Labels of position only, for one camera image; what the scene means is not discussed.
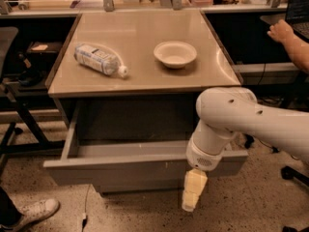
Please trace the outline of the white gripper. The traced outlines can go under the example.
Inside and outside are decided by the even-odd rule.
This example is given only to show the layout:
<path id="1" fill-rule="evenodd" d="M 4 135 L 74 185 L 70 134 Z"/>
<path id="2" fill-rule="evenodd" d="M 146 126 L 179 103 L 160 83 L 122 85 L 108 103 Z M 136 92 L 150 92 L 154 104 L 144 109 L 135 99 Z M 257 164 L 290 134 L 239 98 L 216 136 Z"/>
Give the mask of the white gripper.
<path id="1" fill-rule="evenodd" d="M 185 173 L 182 208 L 193 212 L 202 194 L 208 177 L 205 172 L 213 171 L 223 157 L 226 141 L 222 139 L 200 140 L 192 135 L 186 147 L 186 158 L 193 168 Z"/>

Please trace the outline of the person forearm right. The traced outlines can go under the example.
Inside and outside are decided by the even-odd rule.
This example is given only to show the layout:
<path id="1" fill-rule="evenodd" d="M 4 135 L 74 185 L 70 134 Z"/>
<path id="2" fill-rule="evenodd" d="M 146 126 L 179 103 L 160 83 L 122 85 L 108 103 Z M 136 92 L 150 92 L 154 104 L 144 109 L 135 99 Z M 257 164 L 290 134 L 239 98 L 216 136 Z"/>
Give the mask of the person forearm right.
<path id="1" fill-rule="evenodd" d="M 284 47 L 295 66 L 309 73 L 309 43 L 292 33 L 286 38 Z"/>

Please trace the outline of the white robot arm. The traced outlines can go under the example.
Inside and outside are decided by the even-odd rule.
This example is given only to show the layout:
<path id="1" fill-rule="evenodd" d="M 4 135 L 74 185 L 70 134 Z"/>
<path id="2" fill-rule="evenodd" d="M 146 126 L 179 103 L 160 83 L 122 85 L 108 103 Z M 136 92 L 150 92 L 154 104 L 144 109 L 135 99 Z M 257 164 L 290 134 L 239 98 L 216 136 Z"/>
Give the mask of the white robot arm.
<path id="1" fill-rule="evenodd" d="M 207 183 L 207 173 L 223 158 L 224 148 L 244 133 L 303 161 L 309 161 L 309 113 L 261 105 L 252 91 L 210 88 L 196 101 L 198 125 L 186 147 L 191 169 L 184 176 L 182 208 L 192 212 Z"/>

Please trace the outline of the person hand at laptop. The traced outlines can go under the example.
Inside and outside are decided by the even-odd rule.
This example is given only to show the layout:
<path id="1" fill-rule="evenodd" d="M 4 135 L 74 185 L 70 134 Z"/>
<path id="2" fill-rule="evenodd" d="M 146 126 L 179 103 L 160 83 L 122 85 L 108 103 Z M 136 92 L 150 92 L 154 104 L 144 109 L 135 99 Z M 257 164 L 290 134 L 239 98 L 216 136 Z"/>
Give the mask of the person hand at laptop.
<path id="1" fill-rule="evenodd" d="M 271 25 L 267 34 L 276 42 L 284 44 L 294 38 L 293 28 L 283 19 Z"/>

